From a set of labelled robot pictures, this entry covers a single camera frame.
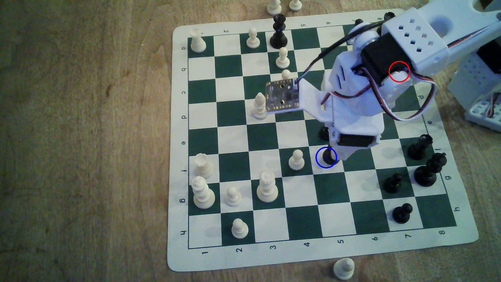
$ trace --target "wooden table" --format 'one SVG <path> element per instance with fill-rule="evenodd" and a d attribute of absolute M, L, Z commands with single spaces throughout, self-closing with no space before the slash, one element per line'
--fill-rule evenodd
<path fill-rule="evenodd" d="M 1 280 L 332 280 L 335 259 L 191 273 L 166 263 L 172 32 L 268 18 L 266 0 L 41 3 L 0 2 Z M 303 0 L 284 10 L 425 3 Z M 456 68 L 435 76 L 437 103 L 480 238 L 354 257 L 352 280 L 501 277 L 501 135 L 464 120 L 446 89 Z"/>

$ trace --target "white square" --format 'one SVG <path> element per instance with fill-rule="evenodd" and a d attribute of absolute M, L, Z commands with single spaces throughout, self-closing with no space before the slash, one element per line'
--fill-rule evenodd
<path fill-rule="evenodd" d="M 243 77 L 222 77 L 216 78 L 216 101 L 237 101 L 244 100 Z"/>
<path fill-rule="evenodd" d="M 282 177 L 282 185 L 286 208 L 318 205 L 313 175 Z"/>
<path fill-rule="evenodd" d="M 216 78 L 214 57 L 188 58 L 188 80 Z"/>
<path fill-rule="evenodd" d="M 371 148 L 376 169 L 406 167 L 402 145 L 399 139 L 381 140 Z"/>
<path fill-rule="evenodd" d="M 226 202 L 226 191 L 228 191 L 228 188 L 231 186 L 235 187 L 238 191 L 240 191 L 242 195 L 242 201 L 240 202 L 240 204 L 234 207 L 230 206 Z M 219 194 L 221 201 L 221 213 L 251 211 L 253 209 L 252 187 L 250 180 L 221 182 L 219 184 Z"/>
<path fill-rule="evenodd" d="M 288 240 L 285 208 L 254 211 L 254 234 L 256 242 Z"/>
<path fill-rule="evenodd" d="M 305 70 L 311 62 L 318 57 L 318 54 L 320 54 L 321 51 L 322 50 L 320 48 L 295 50 L 294 57 L 296 59 L 296 67 L 298 70 Z M 320 59 L 310 70 L 314 71 L 324 69 L 324 60 Z"/>
<path fill-rule="evenodd" d="M 217 127 L 216 103 L 199 103 L 188 105 L 189 129 Z"/>
<path fill-rule="evenodd" d="M 317 28 L 317 34 L 321 48 L 329 47 L 345 36 L 343 26 Z"/>
<path fill-rule="evenodd" d="M 205 179 L 207 183 L 219 183 L 219 155 L 207 155 L 208 161 L 214 166 L 214 172 L 212 175 Z M 196 163 L 195 163 L 195 156 L 190 156 L 189 157 L 189 182 L 191 183 L 191 180 L 197 176 L 196 174 Z"/>
<path fill-rule="evenodd" d="M 240 35 L 214 36 L 214 56 L 240 55 Z"/>
<path fill-rule="evenodd" d="M 355 220 L 350 203 L 319 205 L 322 236 L 356 234 Z"/>
<path fill-rule="evenodd" d="M 190 248 L 222 245 L 221 214 L 192 215 L 189 217 L 188 238 Z"/>
<path fill-rule="evenodd" d="M 217 128 L 217 146 L 220 154 L 247 152 L 247 125 Z"/>
<path fill-rule="evenodd" d="M 345 172 L 350 202 L 381 200 L 376 170 Z"/>
<path fill-rule="evenodd" d="M 308 146 L 304 120 L 281 121 L 275 125 L 280 149 Z"/>
<path fill-rule="evenodd" d="M 276 178 L 282 177 L 280 152 L 278 149 L 249 151 L 250 179 L 261 178 L 264 170 L 272 171 Z"/>
<path fill-rule="evenodd" d="M 270 74 L 268 53 L 242 54 L 241 60 L 243 76 Z"/>
<path fill-rule="evenodd" d="M 408 229 L 419 229 L 423 228 L 423 223 L 421 222 L 421 215 L 419 215 L 419 209 L 417 208 L 416 198 L 395 198 L 395 199 L 384 199 L 384 210 L 386 211 L 386 217 L 388 219 L 388 226 L 390 231 L 397 230 L 408 230 Z M 409 221 L 406 223 L 397 223 L 393 219 L 393 210 L 396 207 L 400 207 L 405 203 L 409 203 L 412 206 L 412 212 L 410 213 Z"/>

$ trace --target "black pawn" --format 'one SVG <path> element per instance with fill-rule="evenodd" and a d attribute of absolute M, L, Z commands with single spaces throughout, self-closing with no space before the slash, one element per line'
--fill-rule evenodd
<path fill-rule="evenodd" d="M 401 207 L 396 207 L 393 210 L 393 219 L 400 224 L 406 223 L 409 221 L 411 212 L 412 206 L 409 203 L 405 203 Z"/>
<path fill-rule="evenodd" d="M 383 189 L 388 193 L 397 193 L 402 183 L 402 175 L 396 173 L 384 180 Z"/>
<path fill-rule="evenodd" d="M 417 143 L 409 146 L 407 155 L 413 160 L 422 160 L 426 156 L 426 149 L 433 143 L 433 138 L 428 134 L 421 135 Z"/>
<path fill-rule="evenodd" d="M 275 49 L 280 49 L 287 46 L 287 37 L 284 34 L 285 16 L 282 14 L 276 14 L 273 16 L 273 20 L 275 21 L 273 24 L 275 33 L 270 38 L 270 45 Z"/>

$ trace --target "green square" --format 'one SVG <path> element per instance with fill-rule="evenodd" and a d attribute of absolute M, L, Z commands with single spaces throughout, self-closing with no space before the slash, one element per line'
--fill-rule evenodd
<path fill-rule="evenodd" d="M 344 173 L 313 175 L 319 205 L 350 202 Z"/>
<path fill-rule="evenodd" d="M 456 226 L 447 194 L 416 197 L 423 228 Z"/>
<path fill-rule="evenodd" d="M 216 102 L 216 80 L 188 81 L 188 104 Z"/>
<path fill-rule="evenodd" d="M 323 61 L 324 61 L 324 68 L 329 70 L 332 69 L 334 66 L 334 62 L 336 61 L 336 58 L 339 54 L 341 54 L 344 51 L 347 51 L 348 47 L 347 46 L 339 46 L 336 47 L 334 50 L 332 50 L 329 54 L 327 54 Z"/>
<path fill-rule="evenodd" d="M 383 200 L 351 203 L 357 235 L 389 232 Z"/>
<path fill-rule="evenodd" d="M 219 183 L 210 183 L 209 189 L 214 192 L 214 196 L 216 200 L 214 204 L 207 209 L 200 209 L 193 202 L 193 188 L 191 186 L 188 187 L 188 215 L 201 215 L 201 214 L 212 214 L 212 213 L 220 213 L 221 212 L 221 204 L 219 203 Z"/>
<path fill-rule="evenodd" d="M 216 78 L 242 76 L 240 55 L 228 55 L 214 58 Z"/>
<path fill-rule="evenodd" d="M 307 119 L 305 123 L 309 146 L 327 145 L 329 143 L 329 141 L 323 140 L 319 136 L 320 129 L 325 125 L 323 122 L 319 122 L 316 119 Z"/>
<path fill-rule="evenodd" d="M 271 78 L 269 74 L 244 76 L 243 90 L 245 93 L 245 98 L 247 100 L 254 99 L 259 92 L 266 94 L 266 83 L 270 81 Z"/>
<path fill-rule="evenodd" d="M 266 35 L 264 32 L 258 32 L 259 46 L 257 48 L 249 48 L 247 46 L 247 39 L 249 38 L 249 33 L 240 34 L 240 53 L 266 53 L 268 49 L 266 48 Z"/>
<path fill-rule="evenodd" d="M 421 108 L 416 95 L 414 85 L 411 85 L 405 92 L 400 95 L 395 101 L 395 107 L 391 109 L 392 112 L 399 111 L 417 111 Z"/>
<path fill-rule="evenodd" d="M 191 37 L 188 37 L 188 58 L 213 57 L 214 56 L 214 37 L 202 36 L 206 47 L 203 52 L 197 53 L 191 50 Z"/>
<path fill-rule="evenodd" d="M 219 154 L 219 181 L 251 179 L 249 152 Z"/>
<path fill-rule="evenodd" d="M 402 182 L 400 183 L 400 188 L 396 193 L 388 193 L 383 189 L 384 181 L 385 179 L 391 177 L 396 173 L 400 173 L 402 175 Z M 414 190 L 412 190 L 412 185 L 410 184 L 410 177 L 407 168 L 390 168 L 390 169 L 376 170 L 376 174 L 377 174 L 377 179 L 379 181 L 379 187 L 381 188 L 381 195 L 383 196 L 383 199 L 414 197 Z"/>
<path fill-rule="evenodd" d="M 217 126 L 244 125 L 246 123 L 244 100 L 217 103 Z"/>
<path fill-rule="evenodd" d="M 426 165 L 426 162 L 431 158 L 431 156 L 434 153 L 434 151 L 433 151 L 433 144 L 432 144 L 428 148 L 426 148 L 426 154 L 425 154 L 424 158 L 422 158 L 421 160 L 417 161 L 417 160 L 414 160 L 411 157 L 409 157 L 409 155 L 407 154 L 407 151 L 409 150 L 409 147 L 412 144 L 417 143 L 418 139 L 419 139 L 419 137 L 402 138 L 402 139 L 400 139 L 400 144 L 402 145 L 402 151 L 404 153 L 405 164 L 408 167 L 424 166 L 424 165 Z"/>
<path fill-rule="evenodd" d="M 188 154 L 215 155 L 218 153 L 217 128 L 190 129 L 188 131 Z"/>
<path fill-rule="evenodd" d="M 322 238 L 318 206 L 286 208 L 289 240 Z"/>
<path fill-rule="evenodd" d="M 317 28 L 291 30 L 294 50 L 320 48 Z"/>
<path fill-rule="evenodd" d="M 241 219 L 247 224 L 249 233 L 242 239 L 237 239 L 231 233 L 233 221 Z M 254 235 L 254 214 L 252 211 L 230 212 L 221 214 L 221 240 L 223 246 L 253 244 L 256 242 Z"/>
<path fill-rule="evenodd" d="M 294 150 L 303 151 L 303 159 L 305 160 L 305 166 L 298 171 L 291 169 L 289 166 L 289 159 L 292 157 Z M 312 164 L 310 161 L 310 150 L 308 147 L 280 149 L 279 154 L 280 166 L 282 167 L 282 177 L 313 174 Z"/>
<path fill-rule="evenodd" d="M 275 185 L 279 190 L 279 195 L 273 202 L 265 203 L 258 198 L 259 179 L 250 181 L 250 186 L 252 188 L 252 204 L 254 210 L 285 208 L 284 187 L 282 185 L 282 179 L 275 178 Z"/>
<path fill-rule="evenodd" d="M 383 113 L 384 131 L 381 134 L 381 140 L 398 139 L 397 126 L 395 120 L 387 113 Z"/>
<path fill-rule="evenodd" d="M 275 123 L 247 124 L 249 151 L 278 149 Z"/>
<path fill-rule="evenodd" d="M 282 73 L 284 69 L 277 67 L 277 58 L 279 57 L 278 52 L 270 52 L 268 53 L 268 63 L 270 65 L 270 73 Z M 287 58 L 290 61 L 290 64 L 287 68 L 290 72 L 298 71 L 296 68 L 296 58 L 294 56 L 294 51 L 289 51 L 287 54 Z"/>
<path fill-rule="evenodd" d="M 343 161 L 345 172 L 364 171 L 375 169 L 372 151 L 370 149 L 360 149 Z"/>

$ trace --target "chess piece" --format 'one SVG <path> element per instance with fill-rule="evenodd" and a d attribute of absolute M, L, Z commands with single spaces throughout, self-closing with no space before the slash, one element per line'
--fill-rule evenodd
<path fill-rule="evenodd" d="M 287 51 L 287 48 L 285 48 L 285 47 L 282 47 L 279 49 L 279 57 L 275 61 L 275 63 L 277 64 L 277 67 L 279 67 L 281 69 L 285 69 L 291 64 L 291 61 L 289 60 L 289 58 L 287 58 L 288 53 L 289 52 Z"/>
<path fill-rule="evenodd" d="M 249 48 L 257 48 L 260 44 L 258 31 L 255 28 L 249 29 L 249 38 L 247 38 L 247 46 Z"/>
<path fill-rule="evenodd" d="M 190 30 L 191 35 L 191 45 L 190 48 L 193 52 L 201 53 L 205 51 L 207 44 L 202 38 L 202 31 L 198 28 Z"/>
<path fill-rule="evenodd" d="M 282 14 L 276 14 L 273 16 L 273 29 L 275 33 L 273 33 L 270 38 L 270 45 L 275 49 L 280 49 L 282 47 L 287 46 L 287 37 L 284 34 L 285 30 L 285 16 Z"/>

